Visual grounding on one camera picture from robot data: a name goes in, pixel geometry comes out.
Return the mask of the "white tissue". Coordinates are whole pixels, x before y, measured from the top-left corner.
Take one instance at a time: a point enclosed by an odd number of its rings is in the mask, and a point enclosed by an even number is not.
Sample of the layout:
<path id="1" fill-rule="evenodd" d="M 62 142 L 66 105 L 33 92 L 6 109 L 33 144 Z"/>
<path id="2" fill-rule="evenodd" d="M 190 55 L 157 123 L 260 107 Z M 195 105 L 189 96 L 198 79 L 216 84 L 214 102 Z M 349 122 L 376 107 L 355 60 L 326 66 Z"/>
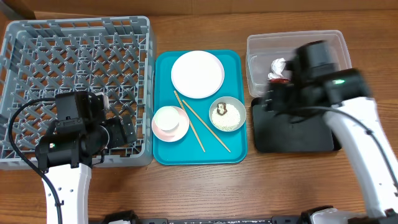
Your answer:
<path id="1" fill-rule="evenodd" d="M 286 61 L 284 58 L 277 58 L 271 63 L 271 72 L 268 74 L 268 79 L 273 80 L 277 78 L 284 78 L 282 72 L 284 71 Z"/>

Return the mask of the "white cup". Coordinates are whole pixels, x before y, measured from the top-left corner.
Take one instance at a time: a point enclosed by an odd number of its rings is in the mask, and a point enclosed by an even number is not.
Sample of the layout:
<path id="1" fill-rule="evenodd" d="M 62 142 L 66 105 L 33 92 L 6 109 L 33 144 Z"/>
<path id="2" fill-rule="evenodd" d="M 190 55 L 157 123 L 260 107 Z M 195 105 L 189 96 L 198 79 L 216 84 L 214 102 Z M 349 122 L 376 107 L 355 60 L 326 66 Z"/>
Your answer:
<path id="1" fill-rule="evenodd" d="M 163 131 L 171 131 L 179 124 L 180 116 L 173 106 L 163 106 L 155 114 L 155 124 Z"/>

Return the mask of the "small pink saucer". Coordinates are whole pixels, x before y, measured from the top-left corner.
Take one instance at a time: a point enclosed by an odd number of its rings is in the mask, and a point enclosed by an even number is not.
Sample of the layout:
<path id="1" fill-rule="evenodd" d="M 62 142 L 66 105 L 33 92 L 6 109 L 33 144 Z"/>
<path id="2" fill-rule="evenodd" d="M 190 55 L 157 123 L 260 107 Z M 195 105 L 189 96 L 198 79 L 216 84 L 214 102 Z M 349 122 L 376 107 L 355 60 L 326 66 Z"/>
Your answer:
<path id="1" fill-rule="evenodd" d="M 181 138 L 186 135 L 188 129 L 189 129 L 189 120 L 188 120 L 188 115 L 184 112 L 183 109 L 173 106 L 179 113 L 180 120 L 178 126 L 171 130 L 171 131 L 163 131 L 160 128 L 158 128 L 155 124 L 155 115 L 152 119 L 152 132 L 154 135 L 160 139 L 161 141 L 164 142 L 175 142 L 179 141 Z"/>

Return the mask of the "grey bowl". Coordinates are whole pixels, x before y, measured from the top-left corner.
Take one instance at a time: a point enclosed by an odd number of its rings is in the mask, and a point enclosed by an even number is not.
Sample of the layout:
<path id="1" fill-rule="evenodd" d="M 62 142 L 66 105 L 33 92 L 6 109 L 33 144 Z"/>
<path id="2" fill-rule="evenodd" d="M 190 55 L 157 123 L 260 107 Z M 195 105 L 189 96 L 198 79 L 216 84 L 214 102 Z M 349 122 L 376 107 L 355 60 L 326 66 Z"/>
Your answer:
<path id="1" fill-rule="evenodd" d="M 246 122 L 246 109 L 237 98 L 223 96 L 211 104 L 209 118 L 212 125 L 220 131 L 233 132 Z"/>

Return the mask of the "rice and food scraps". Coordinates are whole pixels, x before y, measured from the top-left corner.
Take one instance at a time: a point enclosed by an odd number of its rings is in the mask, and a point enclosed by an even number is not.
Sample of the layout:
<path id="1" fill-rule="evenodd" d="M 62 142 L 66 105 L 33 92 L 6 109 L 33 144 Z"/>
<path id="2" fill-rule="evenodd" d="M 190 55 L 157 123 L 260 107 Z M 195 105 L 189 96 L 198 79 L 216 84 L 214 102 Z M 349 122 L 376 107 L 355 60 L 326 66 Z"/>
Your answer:
<path id="1" fill-rule="evenodd" d="M 211 114 L 213 125 L 222 131 L 233 131 L 241 121 L 238 109 L 228 103 L 218 103 Z"/>

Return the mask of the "red snack wrapper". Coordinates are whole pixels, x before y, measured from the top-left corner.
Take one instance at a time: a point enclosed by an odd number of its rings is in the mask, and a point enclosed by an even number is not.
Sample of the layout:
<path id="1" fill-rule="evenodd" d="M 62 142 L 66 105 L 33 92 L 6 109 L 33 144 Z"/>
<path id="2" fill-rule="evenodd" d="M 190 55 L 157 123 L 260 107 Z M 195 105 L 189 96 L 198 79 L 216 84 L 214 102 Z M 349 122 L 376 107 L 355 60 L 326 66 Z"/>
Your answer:
<path id="1" fill-rule="evenodd" d="M 287 84 L 290 80 L 287 78 L 273 78 L 269 80 L 269 83 L 280 83 L 280 84 Z"/>

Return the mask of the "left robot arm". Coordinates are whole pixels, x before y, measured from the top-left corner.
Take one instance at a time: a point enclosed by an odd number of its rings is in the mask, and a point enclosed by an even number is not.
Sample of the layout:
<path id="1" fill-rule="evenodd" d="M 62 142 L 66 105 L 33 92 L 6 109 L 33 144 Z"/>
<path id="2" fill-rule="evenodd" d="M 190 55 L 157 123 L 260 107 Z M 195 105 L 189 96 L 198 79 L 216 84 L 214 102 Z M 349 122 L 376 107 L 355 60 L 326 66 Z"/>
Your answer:
<path id="1" fill-rule="evenodd" d="M 136 142 L 136 131 L 128 115 L 106 117 L 109 99 L 104 93 L 58 94 L 55 106 L 57 117 L 35 147 L 44 173 L 47 223 L 88 223 L 93 156 Z"/>

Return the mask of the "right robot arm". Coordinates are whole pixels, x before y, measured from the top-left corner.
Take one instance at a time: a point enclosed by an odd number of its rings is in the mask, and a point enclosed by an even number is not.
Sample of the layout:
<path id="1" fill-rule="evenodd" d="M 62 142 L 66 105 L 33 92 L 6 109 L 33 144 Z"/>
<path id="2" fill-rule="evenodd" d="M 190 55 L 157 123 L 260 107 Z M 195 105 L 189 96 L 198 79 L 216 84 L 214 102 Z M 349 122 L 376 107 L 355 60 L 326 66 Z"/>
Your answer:
<path id="1" fill-rule="evenodd" d="M 252 102 L 254 143 L 261 152 L 343 149 L 359 181 L 364 215 L 318 207 L 301 223 L 396 223 L 397 158 L 377 104 L 359 70 L 338 70 L 324 40 L 295 50 L 289 79 L 273 79 Z"/>

